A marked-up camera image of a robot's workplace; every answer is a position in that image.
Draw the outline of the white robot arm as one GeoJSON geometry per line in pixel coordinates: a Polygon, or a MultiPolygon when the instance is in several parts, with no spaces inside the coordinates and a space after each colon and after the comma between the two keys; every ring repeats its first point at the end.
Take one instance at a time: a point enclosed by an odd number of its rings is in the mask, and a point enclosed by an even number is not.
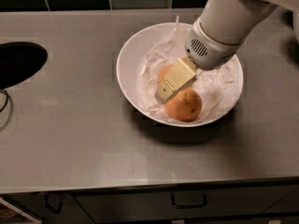
{"type": "Polygon", "coordinates": [[[186,56],[174,62],[158,85],[158,103],[167,103],[189,85],[197,69],[208,71],[227,63],[278,6],[298,12],[299,0],[208,0],[186,38],[186,56]]]}

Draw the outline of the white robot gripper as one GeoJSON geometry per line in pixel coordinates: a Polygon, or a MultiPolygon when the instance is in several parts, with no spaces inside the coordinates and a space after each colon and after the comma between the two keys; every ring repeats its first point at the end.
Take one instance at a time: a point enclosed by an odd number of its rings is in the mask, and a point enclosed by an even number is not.
{"type": "Polygon", "coordinates": [[[187,57],[177,59],[158,84],[155,98],[164,105],[188,86],[196,77],[196,66],[202,70],[214,70],[227,63],[240,45],[230,45],[213,39],[198,19],[189,31],[185,42],[187,57]]]}

